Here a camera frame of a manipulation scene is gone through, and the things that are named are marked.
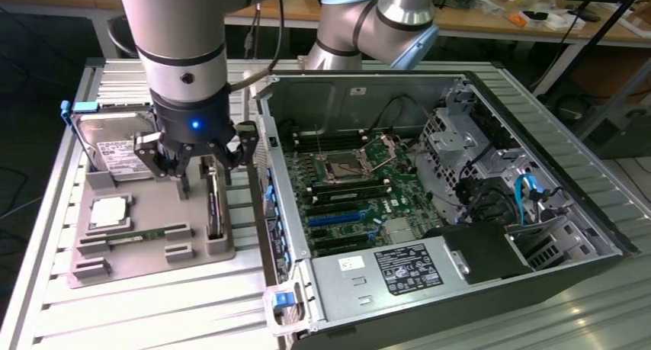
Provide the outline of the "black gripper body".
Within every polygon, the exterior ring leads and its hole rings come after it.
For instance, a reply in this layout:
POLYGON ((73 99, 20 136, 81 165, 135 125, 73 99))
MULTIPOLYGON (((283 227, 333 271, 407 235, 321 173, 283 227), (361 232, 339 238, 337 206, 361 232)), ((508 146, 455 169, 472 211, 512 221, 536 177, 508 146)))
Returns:
POLYGON ((201 101, 173 101, 151 91, 156 116, 165 135, 180 143, 225 146, 235 137, 229 119, 229 89, 201 101))

